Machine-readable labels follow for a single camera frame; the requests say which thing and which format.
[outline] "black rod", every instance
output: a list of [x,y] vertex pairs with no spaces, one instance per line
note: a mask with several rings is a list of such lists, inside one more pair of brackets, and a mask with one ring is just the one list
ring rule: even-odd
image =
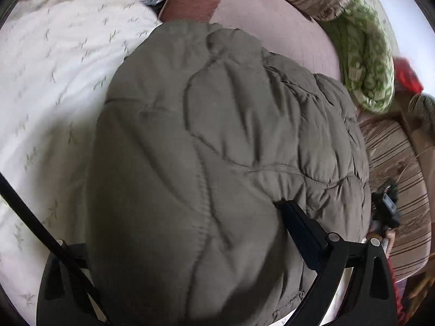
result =
[[85,276],[68,251],[59,245],[56,239],[45,229],[32,211],[30,211],[29,207],[27,207],[24,201],[18,196],[2,173],[0,173],[0,195],[3,196],[10,208],[21,218],[30,231],[79,279],[89,295],[94,299],[95,303],[97,303],[104,312],[97,289]]

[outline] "green blanket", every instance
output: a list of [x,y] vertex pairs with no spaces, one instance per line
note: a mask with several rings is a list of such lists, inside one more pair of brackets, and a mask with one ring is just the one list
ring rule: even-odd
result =
[[394,97],[394,69],[377,12],[350,0],[337,19],[320,25],[337,50],[346,88],[365,109],[385,113]]

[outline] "red object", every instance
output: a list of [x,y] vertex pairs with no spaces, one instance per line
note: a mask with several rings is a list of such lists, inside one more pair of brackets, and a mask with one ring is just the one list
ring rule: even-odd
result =
[[399,292],[399,288],[396,285],[396,276],[394,275],[393,266],[390,262],[390,259],[387,260],[388,267],[390,269],[391,278],[393,279],[393,286],[394,286],[394,294],[396,295],[396,306],[397,306],[397,317],[399,319],[399,326],[405,325],[405,312],[403,311],[403,305],[402,305],[402,297]]
[[417,75],[411,68],[409,61],[406,58],[394,58],[394,77],[399,81],[405,89],[419,94],[423,90],[423,85],[418,80]]

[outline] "gray knitted item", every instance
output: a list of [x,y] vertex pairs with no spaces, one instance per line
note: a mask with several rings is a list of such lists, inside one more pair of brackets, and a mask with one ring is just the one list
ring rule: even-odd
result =
[[435,136],[435,98],[422,93],[413,96],[409,102],[408,110],[419,117],[423,122],[423,128]]

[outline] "patterned white sheet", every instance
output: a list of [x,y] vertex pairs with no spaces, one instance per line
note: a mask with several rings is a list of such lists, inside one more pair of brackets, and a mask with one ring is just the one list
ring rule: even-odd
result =
[[[134,0],[21,0],[0,30],[0,171],[56,239],[83,240],[94,126],[124,57],[160,24]],[[32,326],[48,250],[0,201],[0,283]]]

